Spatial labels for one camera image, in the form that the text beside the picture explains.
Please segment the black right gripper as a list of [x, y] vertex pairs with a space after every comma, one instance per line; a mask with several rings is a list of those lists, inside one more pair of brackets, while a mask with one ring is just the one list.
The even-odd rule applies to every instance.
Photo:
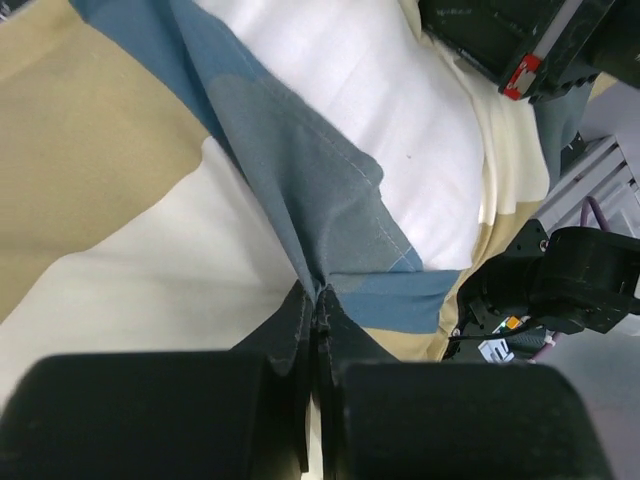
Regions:
[[439, 0], [418, 7], [426, 32], [512, 100], [564, 96], [601, 73], [639, 86], [636, 1]]

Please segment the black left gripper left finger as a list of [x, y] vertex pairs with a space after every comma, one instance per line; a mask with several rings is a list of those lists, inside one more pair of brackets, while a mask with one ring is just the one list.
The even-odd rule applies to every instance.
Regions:
[[295, 285], [228, 350], [55, 355], [1, 417], [5, 479], [298, 479], [313, 304]]

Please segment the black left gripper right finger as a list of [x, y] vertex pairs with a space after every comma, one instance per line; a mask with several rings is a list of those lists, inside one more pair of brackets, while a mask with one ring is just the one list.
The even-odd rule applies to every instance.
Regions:
[[400, 362], [324, 291], [314, 315], [327, 479], [610, 479], [580, 396], [537, 364]]

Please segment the white pillow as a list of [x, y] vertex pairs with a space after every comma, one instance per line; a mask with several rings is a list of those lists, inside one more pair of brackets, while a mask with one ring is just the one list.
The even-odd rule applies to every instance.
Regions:
[[275, 77], [382, 168], [392, 218], [433, 270], [471, 265], [484, 148], [471, 100], [397, 1], [205, 1]]

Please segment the blue beige patchwork pillowcase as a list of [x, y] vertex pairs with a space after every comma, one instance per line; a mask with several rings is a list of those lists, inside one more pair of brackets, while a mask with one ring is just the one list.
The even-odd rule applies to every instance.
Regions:
[[484, 148], [471, 265], [426, 268], [383, 171], [205, 1], [29, 1], [1, 25], [1, 390], [37, 361], [239, 343], [295, 283], [394, 357], [438, 360], [460, 284], [546, 197], [591, 86], [513, 101], [420, 27]]

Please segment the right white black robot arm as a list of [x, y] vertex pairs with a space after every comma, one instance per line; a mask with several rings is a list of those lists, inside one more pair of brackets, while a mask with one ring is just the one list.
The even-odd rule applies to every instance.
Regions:
[[[635, 1], [422, 1], [423, 29], [503, 96], [548, 106], [598, 76], [639, 84]], [[467, 280], [445, 355], [511, 357], [526, 335], [607, 333], [637, 313], [639, 244], [606, 226], [546, 234], [528, 222], [507, 250]]]

